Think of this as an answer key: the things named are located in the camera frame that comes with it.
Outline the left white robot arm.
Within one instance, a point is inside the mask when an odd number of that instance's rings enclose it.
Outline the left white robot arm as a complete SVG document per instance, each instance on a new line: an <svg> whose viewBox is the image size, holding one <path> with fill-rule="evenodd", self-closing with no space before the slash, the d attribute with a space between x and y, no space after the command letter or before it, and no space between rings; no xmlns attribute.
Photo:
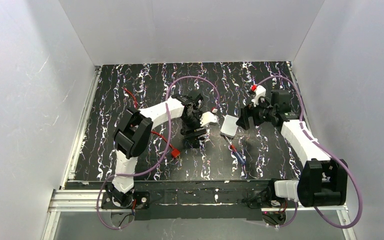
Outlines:
<svg viewBox="0 0 384 240"><path fill-rule="evenodd" d="M138 157L147 148L152 130L173 119L181 119L180 134L196 147L206 134L206 127L216 124L218 117L210 112L203 112L204 98L201 94L175 94L157 105L124 111L121 121L114 132L116 150L116 170L111 183L105 184L108 197L122 208L133 202L134 173Z"/></svg>

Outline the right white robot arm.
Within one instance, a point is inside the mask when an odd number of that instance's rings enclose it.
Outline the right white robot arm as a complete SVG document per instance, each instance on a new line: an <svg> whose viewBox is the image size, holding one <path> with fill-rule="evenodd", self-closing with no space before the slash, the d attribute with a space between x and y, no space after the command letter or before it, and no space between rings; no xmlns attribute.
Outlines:
<svg viewBox="0 0 384 240"><path fill-rule="evenodd" d="M303 165L298 180L271 180L265 198L287 199L300 202L304 207L340 206L346 201L348 175L346 163L336 162L325 151L317 147L313 137L292 110L292 94L287 90L267 92L262 86L253 85L249 91L251 103L241 108L236 125L244 130L270 122L280 129Z"/></svg>

